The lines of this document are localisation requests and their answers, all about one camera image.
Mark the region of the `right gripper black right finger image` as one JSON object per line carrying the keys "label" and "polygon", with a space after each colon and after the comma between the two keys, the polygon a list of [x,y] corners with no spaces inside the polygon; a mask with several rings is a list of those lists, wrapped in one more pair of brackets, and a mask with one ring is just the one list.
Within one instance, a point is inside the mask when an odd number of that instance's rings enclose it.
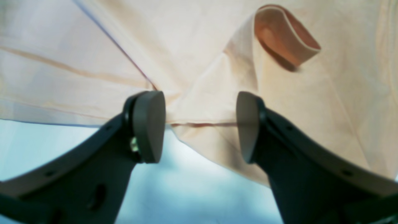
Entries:
{"label": "right gripper black right finger image", "polygon": [[285,224],[397,223],[397,182],[324,149],[250,92],[236,119],[243,159],[267,174]]}

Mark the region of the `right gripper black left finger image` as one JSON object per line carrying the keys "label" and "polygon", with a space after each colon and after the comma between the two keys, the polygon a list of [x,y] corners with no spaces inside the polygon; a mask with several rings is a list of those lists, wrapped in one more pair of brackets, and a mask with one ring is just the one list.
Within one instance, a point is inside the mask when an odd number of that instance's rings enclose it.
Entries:
{"label": "right gripper black left finger image", "polygon": [[1,215],[24,224],[113,224],[136,164],[158,163],[165,96],[145,91],[66,154],[1,182]]}

